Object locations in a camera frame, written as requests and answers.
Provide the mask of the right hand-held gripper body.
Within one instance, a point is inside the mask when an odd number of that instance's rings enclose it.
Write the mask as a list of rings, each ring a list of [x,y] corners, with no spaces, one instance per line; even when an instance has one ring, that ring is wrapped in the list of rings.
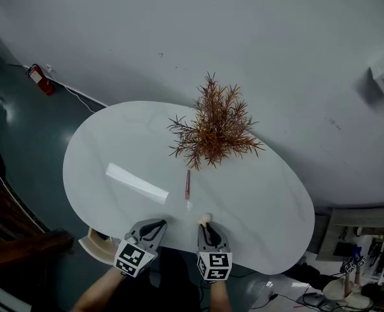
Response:
[[[226,281],[233,266],[233,254],[225,233],[218,225],[210,224],[221,236],[222,242],[217,246],[199,246],[198,227],[198,261],[197,267],[203,280],[207,283]]]

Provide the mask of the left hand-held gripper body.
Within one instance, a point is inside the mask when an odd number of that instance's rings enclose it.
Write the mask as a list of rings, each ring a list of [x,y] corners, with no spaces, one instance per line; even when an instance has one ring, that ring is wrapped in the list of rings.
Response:
[[[140,229],[145,224],[150,224],[163,219],[149,219],[137,222],[124,236],[118,245],[114,258],[114,267],[123,274],[132,278],[138,277],[145,271],[159,255],[157,248],[167,230],[167,223],[161,227],[158,238],[153,241],[143,241]]]

